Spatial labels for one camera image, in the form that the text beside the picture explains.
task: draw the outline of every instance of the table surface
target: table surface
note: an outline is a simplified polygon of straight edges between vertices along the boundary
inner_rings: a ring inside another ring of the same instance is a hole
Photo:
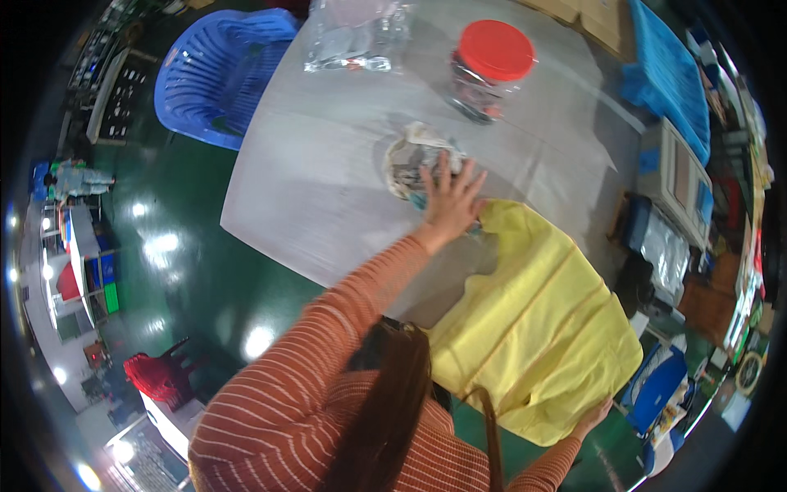
[[[473,124],[443,97],[462,28],[508,22],[539,63],[504,118]],[[323,286],[419,223],[387,190],[387,147],[403,127],[432,124],[490,174],[482,194],[525,202],[568,233],[604,277],[622,264],[604,233],[619,192],[632,189],[645,126],[616,91],[619,63],[550,17],[505,0],[424,0],[400,73],[303,71],[304,32],[263,94],[235,162],[221,226]],[[455,241],[386,313],[431,326],[464,280],[494,268],[494,238]]]
[[[87,295],[87,276],[85,274],[86,257],[97,257],[101,253],[98,246],[96,234],[93,231],[93,219],[91,211],[86,205],[74,205],[70,209],[71,215],[71,241],[68,243],[69,254],[71,256],[71,267],[74,270],[76,287],[82,297],[82,304],[87,312],[87,319],[95,327],[95,318],[90,300]]]
[[[176,412],[170,411],[166,403],[154,401],[142,391],[142,403],[148,412],[148,418],[158,428],[161,437],[185,460],[188,461],[189,441],[200,417],[205,413],[205,406],[197,399],[190,400]]]

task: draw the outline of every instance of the woman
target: woman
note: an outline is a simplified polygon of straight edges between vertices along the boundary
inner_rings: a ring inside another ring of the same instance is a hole
[[[466,161],[452,179],[441,155],[437,186],[422,169],[423,223],[308,305],[210,402],[189,451],[198,491],[504,489],[491,405],[487,457],[453,435],[451,416],[430,396],[429,345],[419,331],[391,332],[379,371],[345,371],[410,279],[478,217],[486,173],[472,180],[474,165]],[[508,490],[556,490],[610,405],[588,412]]]

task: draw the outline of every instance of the blue plastic chair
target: blue plastic chair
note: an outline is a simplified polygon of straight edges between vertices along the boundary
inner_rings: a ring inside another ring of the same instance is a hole
[[[678,347],[670,346],[672,357],[664,361],[659,367],[654,370],[650,376],[645,380],[645,383],[640,389],[637,401],[631,401],[631,388],[634,386],[645,366],[656,355],[656,351],[661,347],[656,344],[650,351],[648,356],[640,365],[637,373],[631,378],[626,392],[620,400],[621,405],[625,407],[632,406],[633,409],[626,413],[626,420],[631,424],[634,429],[641,435],[646,435],[648,428],[656,420],[661,411],[667,405],[667,402],[672,398],[672,394],[681,385],[683,378],[685,378],[688,371],[686,367],[683,352]]]
[[[297,20],[285,9],[220,10],[193,23],[172,45],[156,78],[153,105],[161,124],[239,150],[297,30]]]
[[[705,166],[711,155],[711,122],[700,70],[670,28],[641,0],[629,0],[637,62],[623,66],[620,94],[658,117],[667,117]]]

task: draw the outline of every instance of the yellow garment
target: yellow garment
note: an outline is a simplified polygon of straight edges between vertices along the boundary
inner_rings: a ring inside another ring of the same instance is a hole
[[[459,398],[492,396],[498,423],[539,446],[628,381],[642,348],[618,298],[571,238],[527,206],[492,200],[497,268],[467,279],[464,296],[428,330],[432,378]],[[482,411],[480,400],[467,400]]]

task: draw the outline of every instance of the woman's left hand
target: woman's left hand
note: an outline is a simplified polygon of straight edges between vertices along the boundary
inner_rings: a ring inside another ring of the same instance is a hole
[[[443,150],[438,159],[440,181],[437,186],[430,170],[421,166],[421,179],[427,191],[427,209],[423,222],[412,233],[429,254],[435,254],[443,246],[458,238],[478,218],[485,202],[477,200],[478,192],[486,179],[486,171],[475,179],[475,161],[465,159],[462,171],[451,177],[448,152]]]

